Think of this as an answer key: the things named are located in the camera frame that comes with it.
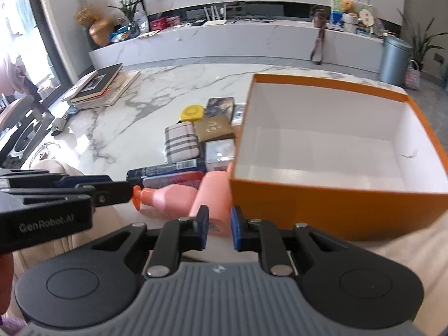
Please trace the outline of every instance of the person's hand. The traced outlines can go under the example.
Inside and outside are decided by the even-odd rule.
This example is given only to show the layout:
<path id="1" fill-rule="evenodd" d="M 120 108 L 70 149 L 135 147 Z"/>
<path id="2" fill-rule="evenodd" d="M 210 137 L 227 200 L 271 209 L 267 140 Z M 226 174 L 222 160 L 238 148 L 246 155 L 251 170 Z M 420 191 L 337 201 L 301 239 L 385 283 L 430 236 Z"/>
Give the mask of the person's hand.
<path id="1" fill-rule="evenodd" d="M 14 261 L 12 254 L 0 255 L 0 315 L 10 306 Z"/>

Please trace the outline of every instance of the orange spray nozzle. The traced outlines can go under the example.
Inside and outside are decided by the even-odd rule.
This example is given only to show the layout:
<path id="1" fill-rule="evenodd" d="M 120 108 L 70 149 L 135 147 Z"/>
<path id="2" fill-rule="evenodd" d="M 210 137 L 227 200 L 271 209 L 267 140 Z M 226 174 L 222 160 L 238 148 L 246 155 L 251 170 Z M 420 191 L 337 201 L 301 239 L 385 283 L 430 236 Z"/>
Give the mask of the orange spray nozzle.
<path id="1" fill-rule="evenodd" d="M 132 191 L 132 203 L 137 211 L 140 211 L 140 205 L 142 204 L 142 201 L 140 200 L 142 196 L 142 190 L 140 189 L 140 186 L 135 185 Z"/>

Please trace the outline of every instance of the brown box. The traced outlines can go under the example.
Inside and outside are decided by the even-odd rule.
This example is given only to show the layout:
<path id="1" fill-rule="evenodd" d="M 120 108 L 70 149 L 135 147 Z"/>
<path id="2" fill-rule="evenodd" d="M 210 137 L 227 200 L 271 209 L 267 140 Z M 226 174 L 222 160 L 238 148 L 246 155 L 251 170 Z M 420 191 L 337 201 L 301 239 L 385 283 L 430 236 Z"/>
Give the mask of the brown box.
<path id="1" fill-rule="evenodd" d="M 448 156 L 398 87 L 255 74 L 241 129 L 230 186 L 247 219 L 381 240 L 448 209 Z"/>
<path id="2" fill-rule="evenodd" d="M 235 137 L 226 115 L 201 119 L 193 122 L 193 125 L 200 142 L 232 139 Z"/>

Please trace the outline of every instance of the person's leg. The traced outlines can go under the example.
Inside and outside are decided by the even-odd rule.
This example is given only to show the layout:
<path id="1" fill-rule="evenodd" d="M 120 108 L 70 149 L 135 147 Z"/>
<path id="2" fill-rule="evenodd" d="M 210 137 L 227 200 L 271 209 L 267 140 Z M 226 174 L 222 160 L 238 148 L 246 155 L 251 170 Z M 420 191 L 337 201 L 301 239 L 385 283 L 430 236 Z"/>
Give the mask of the person's leg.
<path id="1" fill-rule="evenodd" d="M 13 255 L 0 255 L 0 316 L 4 314 L 10 306 L 13 275 Z"/>
<path id="2" fill-rule="evenodd" d="M 43 107 L 42 103 L 40 103 L 40 100 L 42 99 L 39 93 L 37 92 L 37 87 L 33 82 L 31 82 L 28 78 L 25 77 L 25 87 L 27 88 L 27 94 L 34 97 L 34 104 L 36 105 L 37 109 L 39 109 L 42 113 L 47 112 L 50 113 L 48 109 Z"/>

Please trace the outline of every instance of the pink bottle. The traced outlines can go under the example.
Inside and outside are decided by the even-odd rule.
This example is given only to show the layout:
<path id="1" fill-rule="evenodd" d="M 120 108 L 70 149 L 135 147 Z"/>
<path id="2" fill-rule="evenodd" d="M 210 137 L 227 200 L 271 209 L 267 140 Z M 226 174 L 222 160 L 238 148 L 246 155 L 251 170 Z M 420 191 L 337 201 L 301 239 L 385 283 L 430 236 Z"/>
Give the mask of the pink bottle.
<path id="1" fill-rule="evenodd" d="M 201 205 L 208 206 L 210 223 L 208 233 L 228 236 L 230 230 L 230 210 L 232 194 L 229 183 L 230 173 L 226 171 L 209 171 L 202 179 L 198 194 L 191 207 L 189 217 L 196 217 Z"/>
<path id="2" fill-rule="evenodd" d="M 161 189 L 134 186 L 132 203 L 137 211 L 140 204 L 152 206 L 170 219 L 187 217 L 198 190 L 186 185 L 169 185 Z"/>

